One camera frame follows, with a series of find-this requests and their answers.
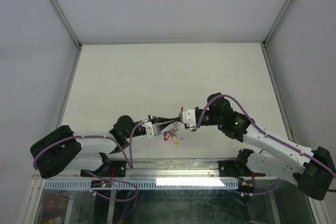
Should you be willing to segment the red key tag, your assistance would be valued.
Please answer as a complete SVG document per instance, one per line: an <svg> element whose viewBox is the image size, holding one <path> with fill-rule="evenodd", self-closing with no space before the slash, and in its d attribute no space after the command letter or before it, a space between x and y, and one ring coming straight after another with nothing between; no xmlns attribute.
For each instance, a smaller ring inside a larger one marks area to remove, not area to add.
<svg viewBox="0 0 336 224"><path fill-rule="evenodd" d="M172 133L170 131L168 131L168 134L163 138L164 141L168 141L169 138L171 137Z"/></svg>

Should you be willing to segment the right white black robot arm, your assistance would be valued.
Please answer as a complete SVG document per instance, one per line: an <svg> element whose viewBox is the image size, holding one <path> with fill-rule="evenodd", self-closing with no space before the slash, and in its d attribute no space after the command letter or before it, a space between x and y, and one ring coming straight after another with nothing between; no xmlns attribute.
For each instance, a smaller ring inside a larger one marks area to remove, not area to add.
<svg viewBox="0 0 336 224"><path fill-rule="evenodd" d="M235 159L238 174L252 172L277 177L297 186L306 196L323 200L335 179L330 152L321 146L314 150L274 135L244 109L234 111L231 101L235 98L212 94L205 108L180 111L180 122L191 131L201 126L216 126L226 137L259 148L259 153L250 149L239 151Z"/></svg>

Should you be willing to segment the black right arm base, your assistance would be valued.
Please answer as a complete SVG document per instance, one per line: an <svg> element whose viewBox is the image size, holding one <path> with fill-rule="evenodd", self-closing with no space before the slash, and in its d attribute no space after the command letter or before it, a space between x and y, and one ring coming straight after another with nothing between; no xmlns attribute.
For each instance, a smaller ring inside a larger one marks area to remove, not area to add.
<svg viewBox="0 0 336 224"><path fill-rule="evenodd" d="M239 180L253 177L253 173L248 168L237 165L234 160L221 160L217 163L220 177L233 177Z"/></svg>

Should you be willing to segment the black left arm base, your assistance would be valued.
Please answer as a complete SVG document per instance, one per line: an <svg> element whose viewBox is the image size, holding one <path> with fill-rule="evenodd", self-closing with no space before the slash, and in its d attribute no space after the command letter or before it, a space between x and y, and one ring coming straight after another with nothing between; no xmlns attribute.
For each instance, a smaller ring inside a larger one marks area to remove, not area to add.
<svg viewBox="0 0 336 224"><path fill-rule="evenodd" d="M127 162L111 160L109 164L103 164L97 170L90 171L99 177L125 177Z"/></svg>

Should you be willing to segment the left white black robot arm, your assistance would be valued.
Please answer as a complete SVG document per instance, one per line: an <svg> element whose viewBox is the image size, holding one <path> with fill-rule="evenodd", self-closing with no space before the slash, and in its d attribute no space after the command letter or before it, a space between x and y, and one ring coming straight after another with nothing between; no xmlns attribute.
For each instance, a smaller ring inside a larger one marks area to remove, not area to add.
<svg viewBox="0 0 336 224"><path fill-rule="evenodd" d="M110 154L124 153L134 137L158 136L167 126L178 121L178 118L150 115L135 122L130 116L123 115L109 132L101 135L75 133L70 126L62 125L30 148L33 167L44 179L64 170L89 170L104 176L110 170Z"/></svg>

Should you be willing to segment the yellow key tag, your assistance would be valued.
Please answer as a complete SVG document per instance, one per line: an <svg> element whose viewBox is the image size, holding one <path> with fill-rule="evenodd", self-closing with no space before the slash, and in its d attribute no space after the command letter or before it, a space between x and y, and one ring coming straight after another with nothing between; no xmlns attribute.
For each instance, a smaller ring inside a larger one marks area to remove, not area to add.
<svg viewBox="0 0 336 224"><path fill-rule="evenodd" d="M173 134L171 136L171 139L172 139L172 142L175 144L175 145L179 145L180 142L183 140L181 137L177 136L176 134Z"/></svg>

